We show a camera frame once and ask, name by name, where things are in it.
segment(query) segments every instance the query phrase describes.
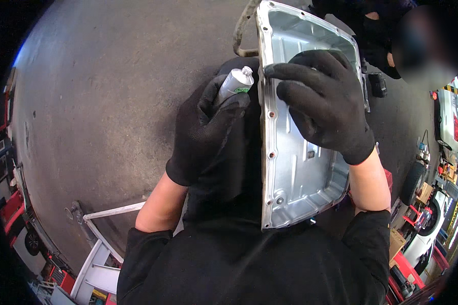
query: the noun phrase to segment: concrete floor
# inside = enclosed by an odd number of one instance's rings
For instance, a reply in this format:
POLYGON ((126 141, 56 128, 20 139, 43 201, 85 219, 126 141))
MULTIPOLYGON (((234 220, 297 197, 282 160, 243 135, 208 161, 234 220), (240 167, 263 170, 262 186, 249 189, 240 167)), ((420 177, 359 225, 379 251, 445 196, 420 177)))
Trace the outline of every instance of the concrete floor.
MULTIPOLYGON (((90 247, 64 208, 79 200, 86 213, 106 210, 154 188, 171 155, 176 109, 235 56, 232 32, 246 2, 56 1, 31 31, 16 60, 13 137, 37 216, 74 271, 90 247)), ((256 47, 254 27, 248 32, 243 46, 256 47)), ((428 92, 386 82, 388 97, 371 98, 367 119, 395 201, 417 138, 430 131, 434 158, 438 146, 428 92)), ((322 224, 344 228, 349 215, 329 210, 322 224)), ((123 253, 134 219, 96 225, 123 253)))

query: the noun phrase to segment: red tail light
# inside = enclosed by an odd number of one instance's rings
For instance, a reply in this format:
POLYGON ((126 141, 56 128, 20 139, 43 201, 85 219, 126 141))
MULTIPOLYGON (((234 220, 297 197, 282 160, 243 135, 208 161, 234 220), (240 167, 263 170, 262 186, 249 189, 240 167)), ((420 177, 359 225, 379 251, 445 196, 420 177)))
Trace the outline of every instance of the red tail light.
POLYGON ((453 121, 455 125, 455 141, 458 142, 458 118, 453 114, 453 121))

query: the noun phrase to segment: aluminum oil pan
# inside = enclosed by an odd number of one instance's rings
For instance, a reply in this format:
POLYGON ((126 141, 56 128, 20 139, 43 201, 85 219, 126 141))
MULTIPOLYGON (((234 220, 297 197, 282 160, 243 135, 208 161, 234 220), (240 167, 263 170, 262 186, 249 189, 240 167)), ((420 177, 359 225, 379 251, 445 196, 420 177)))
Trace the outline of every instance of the aluminum oil pan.
MULTIPOLYGON (((256 10, 256 23, 261 68, 287 63, 302 51, 334 49, 343 52, 355 66, 357 77, 361 75, 356 42, 327 21, 288 5, 262 1, 256 10)), ((266 79, 262 69, 259 73, 263 135, 261 227, 281 228, 338 203, 348 188, 349 167, 338 152, 302 137, 287 104, 276 95, 280 80, 266 79)))

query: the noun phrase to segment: gloved hand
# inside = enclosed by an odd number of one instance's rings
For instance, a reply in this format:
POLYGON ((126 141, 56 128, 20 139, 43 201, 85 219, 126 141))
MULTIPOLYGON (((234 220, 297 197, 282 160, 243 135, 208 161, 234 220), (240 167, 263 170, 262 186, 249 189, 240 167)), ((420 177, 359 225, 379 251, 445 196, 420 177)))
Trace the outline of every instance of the gloved hand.
POLYGON ((264 73, 282 80, 276 94, 290 106, 307 141, 339 151, 350 165, 371 154, 375 139, 366 123, 361 84, 341 52, 301 52, 288 64, 266 66, 264 73))
POLYGON ((186 100, 176 116, 175 145, 166 163, 166 174, 181 186, 194 184, 224 147, 231 125, 244 116, 250 103, 247 93, 226 99, 218 109, 214 101, 227 75, 214 78, 186 100))

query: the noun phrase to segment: white car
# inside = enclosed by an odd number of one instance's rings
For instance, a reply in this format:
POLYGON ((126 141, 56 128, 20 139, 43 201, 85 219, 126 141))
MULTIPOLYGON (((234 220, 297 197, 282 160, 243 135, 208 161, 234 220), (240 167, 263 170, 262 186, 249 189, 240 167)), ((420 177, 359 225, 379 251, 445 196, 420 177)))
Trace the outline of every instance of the white car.
POLYGON ((436 235, 441 229, 443 222, 445 222, 445 209, 448 197, 436 190, 433 198, 429 200, 429 208, 432 211, 431 218, 421 229, 417 235, 412 238, 412 241, 406 245, 403 251, 404 257, 409 261, 412 266, 417 266, 422 260, 426 260, 424 267, 427 265, 433 254, 433 248, 436 241, 436 235))
MULTIPOLYGON (((458 77, 449 85, 458 89, 458 77)), ((432 92, 431 97, 434 99, 436 141, 458 154, 458 94, 442 88, 432 92)))

